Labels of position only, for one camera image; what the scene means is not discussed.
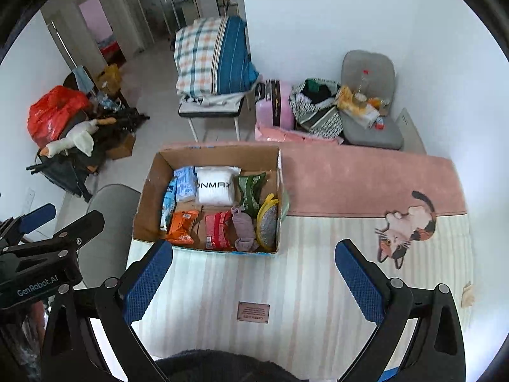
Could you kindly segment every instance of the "black and white patterned bag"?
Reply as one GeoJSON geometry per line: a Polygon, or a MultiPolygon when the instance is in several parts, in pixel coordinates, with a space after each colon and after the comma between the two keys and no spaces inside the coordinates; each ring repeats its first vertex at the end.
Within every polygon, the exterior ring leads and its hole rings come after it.
{"type": "Polygon", "coordinates": [[[336,138],[343,131],[343,121],[338,109],[333,104],[340,85],[332,80],[313,80],[320,85],[327,85],[333,97],[317,104],[303,101],[299,96],[306,84],[306,82],[303,82],[292,89],[289,104],[297,123],[306,131],[326,139],[336,138]]]}

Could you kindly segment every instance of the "plaid blanket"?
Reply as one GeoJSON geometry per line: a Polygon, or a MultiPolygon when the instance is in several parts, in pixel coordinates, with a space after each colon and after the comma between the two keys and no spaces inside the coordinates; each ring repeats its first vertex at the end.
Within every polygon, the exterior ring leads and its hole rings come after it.
{"type": "Polygon", "coordinates": [[[239,17],[199,19],[175,41],[180,95],[240,93],[251,89],[258,72],[248,57],[246,23],[239,17]]]}

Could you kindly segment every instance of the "green package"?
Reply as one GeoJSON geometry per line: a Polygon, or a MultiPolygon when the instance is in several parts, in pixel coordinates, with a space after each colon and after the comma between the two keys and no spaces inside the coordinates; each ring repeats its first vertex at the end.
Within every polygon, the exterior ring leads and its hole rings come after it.
{"type": "Polygon", "coordinates": [[[258,175],[249,175],[247,177],[239,177],[239,188],[242,192],[240,206],[244,207],[244,212],[252,218],[256,218],[260,210],[260,194],[261,188],[265,183],[267,173],[258,175]]]}

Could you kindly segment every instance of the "calico cat print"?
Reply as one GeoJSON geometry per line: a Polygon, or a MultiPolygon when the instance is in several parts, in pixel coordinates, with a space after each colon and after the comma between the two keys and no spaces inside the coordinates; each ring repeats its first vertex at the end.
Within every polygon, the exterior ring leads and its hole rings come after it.
{"type": "Polygon", "coordinates": [[[412,196],[423,201],[426,207],[410,207],[407,214],[389,212],[385,215],[387,228],[375,230],[378,234],[378,262],[383,263],[390,257],[398,270],[403,266],[411,242],[429,240],[437,223],[437,214],[430,199],[419,191],[413,191],[412,196]]]}

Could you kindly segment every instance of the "rolled pink towel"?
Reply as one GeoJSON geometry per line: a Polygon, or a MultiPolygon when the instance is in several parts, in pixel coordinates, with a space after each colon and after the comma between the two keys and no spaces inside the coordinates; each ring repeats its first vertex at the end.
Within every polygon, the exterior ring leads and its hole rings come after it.
{"type": "Polygon", "coordinates": [[[242,212],[242,207],[232,208],[232,221],[237,232],[238,239],[235,240],[235,248],[241,252],[253,252],[259,246],[256,242],[255,227],[253,220],[245,212],[242,212]]]}

